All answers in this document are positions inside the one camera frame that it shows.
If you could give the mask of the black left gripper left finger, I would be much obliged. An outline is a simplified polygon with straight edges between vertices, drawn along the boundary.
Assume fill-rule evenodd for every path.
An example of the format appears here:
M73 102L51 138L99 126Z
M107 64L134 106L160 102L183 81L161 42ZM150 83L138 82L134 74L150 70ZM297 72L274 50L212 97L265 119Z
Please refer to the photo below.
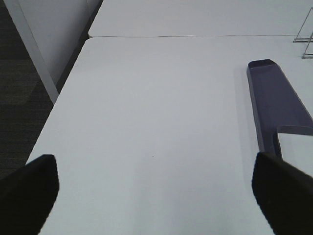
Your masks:
M0 233L38 235L60 188L54 155L42 155L0 181Z

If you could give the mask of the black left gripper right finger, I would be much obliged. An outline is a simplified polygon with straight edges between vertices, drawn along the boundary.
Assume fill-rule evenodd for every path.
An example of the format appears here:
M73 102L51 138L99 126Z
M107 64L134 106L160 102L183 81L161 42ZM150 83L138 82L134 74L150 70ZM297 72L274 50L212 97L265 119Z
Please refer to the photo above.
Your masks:
M313 233L313 179L277 156L259 152L251 187L276 235Z

